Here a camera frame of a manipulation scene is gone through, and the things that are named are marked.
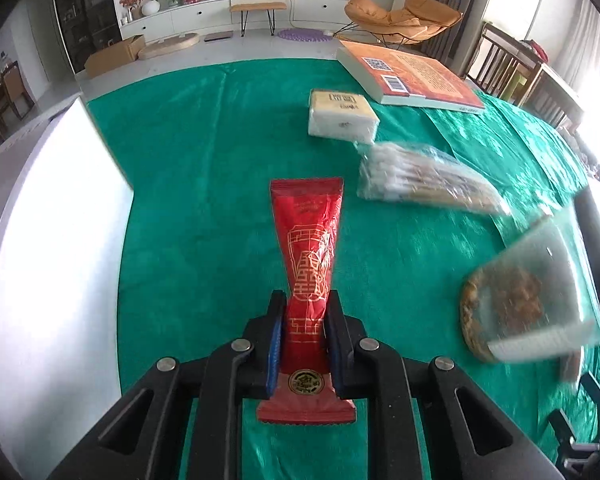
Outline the bag of wooden sticks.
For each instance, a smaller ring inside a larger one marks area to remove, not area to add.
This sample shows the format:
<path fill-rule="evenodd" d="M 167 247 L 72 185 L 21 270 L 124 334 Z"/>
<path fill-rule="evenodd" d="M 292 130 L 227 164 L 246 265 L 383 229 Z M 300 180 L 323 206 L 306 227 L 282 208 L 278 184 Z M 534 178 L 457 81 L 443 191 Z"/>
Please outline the bag of wooden sticks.
<path fill-rule="evenodd" d="M 480 172 L 427 144 L 358 144 L 358 196 L 409 202 L 475 214 L 509 216 L 512 210 Z"/>

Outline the red packet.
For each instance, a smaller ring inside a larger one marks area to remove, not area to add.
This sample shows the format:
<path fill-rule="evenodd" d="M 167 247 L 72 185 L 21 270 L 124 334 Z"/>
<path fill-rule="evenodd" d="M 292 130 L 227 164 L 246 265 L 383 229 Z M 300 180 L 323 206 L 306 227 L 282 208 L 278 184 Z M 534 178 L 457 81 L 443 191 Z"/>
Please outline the red packet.
<path fill-rule="evenodd" d="M 324 326 L 343 180 L 273 180 L 270 193 L 289 298 L 277 385 L 273 395 L 259 404 L 257 418 L 282 425 L 350 424 L 356 419 L 356 407 L 338 398 L 332 386 Z"/>

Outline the clear jar black lid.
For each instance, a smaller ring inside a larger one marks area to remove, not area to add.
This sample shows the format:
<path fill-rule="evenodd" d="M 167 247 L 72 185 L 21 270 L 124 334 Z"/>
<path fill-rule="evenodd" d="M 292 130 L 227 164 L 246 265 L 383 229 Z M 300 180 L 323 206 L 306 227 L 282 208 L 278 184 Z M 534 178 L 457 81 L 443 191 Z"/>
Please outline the clear jar black lid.
<path fill-rule="evenodd" d="M 460 294 L 460 327 L 483 362 L 600 344 L 600 190 L 588 185 L 475 270 Z"/>

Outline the white cardboard box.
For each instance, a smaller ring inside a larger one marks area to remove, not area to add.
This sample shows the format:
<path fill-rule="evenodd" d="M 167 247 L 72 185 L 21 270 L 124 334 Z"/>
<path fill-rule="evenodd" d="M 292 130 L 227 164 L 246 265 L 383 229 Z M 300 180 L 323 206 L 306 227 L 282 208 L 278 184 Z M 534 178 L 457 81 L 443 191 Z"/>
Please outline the white cardboard box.
<path fill-rule="evenodd" d="M 47 477 L 120 398 L 132 186 L 80 98 L 0 147 L 0 447 Z"/>

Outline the green satin tablecloth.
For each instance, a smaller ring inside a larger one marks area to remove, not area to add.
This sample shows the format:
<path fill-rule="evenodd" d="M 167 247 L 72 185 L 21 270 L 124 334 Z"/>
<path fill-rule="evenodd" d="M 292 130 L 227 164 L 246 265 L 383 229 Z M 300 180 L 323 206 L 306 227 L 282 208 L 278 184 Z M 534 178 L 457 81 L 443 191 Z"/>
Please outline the green satin tablecloth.
<path fill-rule="evenodd" d="M 460 289 L 542 214 L 585 185 L 580 160 L 545 122 L 485 96 L 479 115 L 378 106 L 378 139 L 431 145 L 481 171 L 512 210 L 492 218 L 358 196 L 348 142 L 308 133 L 314 89 L 355 92 L 335 61 L 259 60 L 124 84 L 90 111 L 134 190 L 118 301 L 121 383 L 163 356 L 206 356 L 262 314 L 287 285 L 271 206 L 275 179 L 340 177 L 332 284 L 343 311 L 402 356 L 448 356 L 548 456 L 547 417 L 586 422 L 588 396 L 555 360 L 490 365 L 460 331 Z"/>

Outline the white tissue pack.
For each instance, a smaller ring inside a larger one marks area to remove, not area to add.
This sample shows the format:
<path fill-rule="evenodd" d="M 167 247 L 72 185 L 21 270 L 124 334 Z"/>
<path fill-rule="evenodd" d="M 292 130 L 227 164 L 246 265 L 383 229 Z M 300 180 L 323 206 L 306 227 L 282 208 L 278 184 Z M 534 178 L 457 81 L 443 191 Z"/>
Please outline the white tissue pack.
<path fill-rule="evenodd" d="M 310 94 L 310 136 L 373 144 L 380 119 L 361 96 L 351 92 L 314 89 Z"/>

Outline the orange book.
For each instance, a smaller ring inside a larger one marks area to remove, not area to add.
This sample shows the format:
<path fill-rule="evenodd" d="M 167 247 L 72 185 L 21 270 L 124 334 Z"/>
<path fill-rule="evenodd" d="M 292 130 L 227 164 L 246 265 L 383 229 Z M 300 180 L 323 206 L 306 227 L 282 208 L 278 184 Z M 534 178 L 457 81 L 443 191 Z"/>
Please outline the orange book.
<path fill-rule="evenodd" d="M 434 58 L 341 40 L 336 59 L 378 104 L 484 111 L 466 82 Z"/>

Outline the wooden crib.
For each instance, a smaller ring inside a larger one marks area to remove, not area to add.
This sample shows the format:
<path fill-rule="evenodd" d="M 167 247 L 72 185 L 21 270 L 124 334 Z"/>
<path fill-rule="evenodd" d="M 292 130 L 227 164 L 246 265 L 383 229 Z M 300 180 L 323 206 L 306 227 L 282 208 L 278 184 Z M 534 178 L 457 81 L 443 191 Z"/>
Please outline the wooden crib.
<path fill-rule="evenodd" d="M 482 24 L 466 78 L 482 92 L 518 106 L 554 128 L 574 133 L 584 109 L 577 92 L 540 57 L 530 40 Z"/>

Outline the brown cardboard box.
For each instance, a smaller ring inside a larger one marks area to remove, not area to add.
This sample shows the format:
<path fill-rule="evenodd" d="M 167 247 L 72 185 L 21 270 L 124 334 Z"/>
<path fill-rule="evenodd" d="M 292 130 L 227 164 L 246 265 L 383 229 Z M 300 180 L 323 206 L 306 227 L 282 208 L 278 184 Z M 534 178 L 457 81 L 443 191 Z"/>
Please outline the brown cardboard box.
<path fill-rule="evenodd" d="M 146 47 L 144 36 L 136 35 L 91 54 L 84 65 L 87 76 L 95 78 L 135 62 L 144 47 Z"/>

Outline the orange lounge chair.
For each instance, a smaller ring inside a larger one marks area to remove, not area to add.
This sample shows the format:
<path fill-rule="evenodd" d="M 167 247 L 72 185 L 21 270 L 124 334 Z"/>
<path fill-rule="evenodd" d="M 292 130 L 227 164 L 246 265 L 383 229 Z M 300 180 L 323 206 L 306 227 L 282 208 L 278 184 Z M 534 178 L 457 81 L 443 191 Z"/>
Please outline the orange lounge chair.
<path fill-rule="evenodd" d="M 344 14 L 352 26 L 369 32 L 383 44 L 412 46 L 458 24 L 463 13 L 437 0 L 405 0 L 402 8 L 385 10 L 373 0 L 349 0 Z"/>

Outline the red flower vase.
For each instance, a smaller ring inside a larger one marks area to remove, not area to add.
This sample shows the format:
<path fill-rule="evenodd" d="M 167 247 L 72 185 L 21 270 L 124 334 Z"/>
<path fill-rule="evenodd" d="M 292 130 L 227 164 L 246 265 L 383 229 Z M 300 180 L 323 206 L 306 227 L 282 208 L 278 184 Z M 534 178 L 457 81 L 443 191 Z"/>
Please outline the red flower vase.
<path fill-rule="evenodd" d="M 131 23 L 143 16 L 142 6 L 144 0 L 119 0 L 120 6 L 125 10 L 126 21 Z"/>

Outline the white tv cabinet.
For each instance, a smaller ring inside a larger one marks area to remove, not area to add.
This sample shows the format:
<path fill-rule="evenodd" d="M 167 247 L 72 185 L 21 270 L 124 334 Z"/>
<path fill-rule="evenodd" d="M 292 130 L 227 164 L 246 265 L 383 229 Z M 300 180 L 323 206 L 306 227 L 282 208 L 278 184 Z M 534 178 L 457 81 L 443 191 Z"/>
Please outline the white tv cabinet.
<path fill-rule="evenodd" d="M 348 0 L 204 0 L 184 4 L 184 6 L 172 6 L 122 25 L 121 37 L 126 39 L 143 35 L 145 41 L 150 44 L 188 32 L 196 32 L 202 36 L 228 30 L 240 32 L 240 16 L 238 13 L 230 12 L 230 5 L 259 1 L 287 3 L 286 11 L 276 12 L 276 30 L 300 27 L 336 32 L 350 23 L 349 18 L 344 14 L 344 6 Z M 253 29 L 268 30 L 268 18 L 265 12 L 249 14 L 246 32 Z"/>

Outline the small wooden bench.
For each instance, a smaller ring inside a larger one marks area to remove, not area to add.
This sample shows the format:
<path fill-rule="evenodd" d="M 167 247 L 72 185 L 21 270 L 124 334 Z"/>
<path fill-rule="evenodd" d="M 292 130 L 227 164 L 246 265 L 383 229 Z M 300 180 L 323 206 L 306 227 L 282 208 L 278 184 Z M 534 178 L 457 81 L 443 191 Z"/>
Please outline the small wooden bench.
<path fill-rule="evenodd" d="M 240 16 L 240 36 L 245 36 L 249 14 L 252 12 L 265 12 L 268 18 L 268 30 L 274 36 L 276 31 L 276 12 L 286 11 L 287 3 L 281 1 L 259 1 L 255 3 L 237 3 L 230 5 L 230 12 Z"/>

